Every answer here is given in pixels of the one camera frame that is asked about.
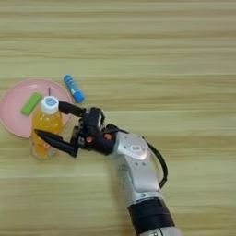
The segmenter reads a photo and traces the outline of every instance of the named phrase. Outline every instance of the black cable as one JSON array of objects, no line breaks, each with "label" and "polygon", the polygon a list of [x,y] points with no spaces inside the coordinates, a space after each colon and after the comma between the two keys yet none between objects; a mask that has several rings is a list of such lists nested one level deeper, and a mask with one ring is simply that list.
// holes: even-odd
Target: black cable
[{"label": "black cable", "polygon": [[[116,132],[123,132],[126,134],[129,134],[129,132],[123,130],[123,129],[119,129],[118,127],[115,127],[111,130],[106,131],[105,133],[116,133]],[[159,151],[153,147],[150,143],[148,143],[149,148],[151,149],[151,151],[154,153],[154,155],[157,157],[157,159],[159,160],[160,166],[162,168],[163,171],[163,178],[162,180],[159,182],[159,187],[162,188],[165,183],[167,182],[167,177],[168,177],[168,168],[167,168],[167,164],[165,159],[162,157],[162,155],[159,153]]]},{"label": "black cable", "polygon": [[163,170],[163,178],[162,178],[162,180],[159,183],[159,187],[162,188],[165,185],[165,183],[167,182],[167,177],[168,177],[168,168],[167,168],[167,165],[166,165],[166,161],[165,161],[165,159],[162,157],[162,155],[159,153],[159,151],[155,147],[153,147],[148,142],[147,142],[147,144],[148,144],[149,148],[151,149],[151,151],[158,158],[160,166],[161,166],[161,168]]}]

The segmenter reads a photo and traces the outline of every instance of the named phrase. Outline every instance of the green object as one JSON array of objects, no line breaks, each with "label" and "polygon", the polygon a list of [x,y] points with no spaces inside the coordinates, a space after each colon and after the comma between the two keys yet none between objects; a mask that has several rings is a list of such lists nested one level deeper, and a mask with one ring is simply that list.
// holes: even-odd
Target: green object
[{"label": "green object", "polygon": [[41,100],[42,95],[38,92],[34,92],[27,103],[24,105],[24,107],[21,109],[21,114],[24,114],[26,116],[30,116],[32,111],[35,109],[35,107],[38,105],[38,103]]}]

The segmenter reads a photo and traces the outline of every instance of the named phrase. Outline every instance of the orange accent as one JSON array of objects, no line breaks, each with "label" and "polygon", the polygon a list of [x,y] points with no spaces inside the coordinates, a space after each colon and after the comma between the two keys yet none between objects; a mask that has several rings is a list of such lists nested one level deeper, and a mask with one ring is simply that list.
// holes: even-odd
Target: orange accent
[{"label": "orange accent", "polygon": [[109,141],[112,140],[112,135],[110,135],[110,134],[105,134],[104,137]]},{"label": "orange accent", "polygon": [[88,143],[91,143],[92,140],[93,140],[93,137],[92,137],[92,136],[89,136],[89,137],[86,138],[86,141],[87,141]]}]

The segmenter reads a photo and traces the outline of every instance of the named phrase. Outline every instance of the white bottle cap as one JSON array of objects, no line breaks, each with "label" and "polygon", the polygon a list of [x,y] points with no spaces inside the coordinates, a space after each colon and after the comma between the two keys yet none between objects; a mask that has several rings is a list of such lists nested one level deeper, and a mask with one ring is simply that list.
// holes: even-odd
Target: white bottle cap
[{"label": "white bottle cap", "polygon": [[41,111],[46,114],[55,114],[59,110],[59,100],[54,96],[46,96],[41,102]]}]

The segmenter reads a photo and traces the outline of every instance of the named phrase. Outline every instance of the bottle cap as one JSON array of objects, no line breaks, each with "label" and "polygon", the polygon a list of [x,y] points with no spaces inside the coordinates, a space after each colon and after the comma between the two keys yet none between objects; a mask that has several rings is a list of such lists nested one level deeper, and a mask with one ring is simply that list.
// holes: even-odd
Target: bottle cap
[{"label": "bottle cap", "polygon": [[85,100],[83,93],[80,91],[74,93],[74,98],[77,103],[82,103]]},{"label": "bottle cap", "polygon": [[54,96],[46,96],[41,101],[41,111],[46,114],[55,114],[59,110],[59,100]]}]

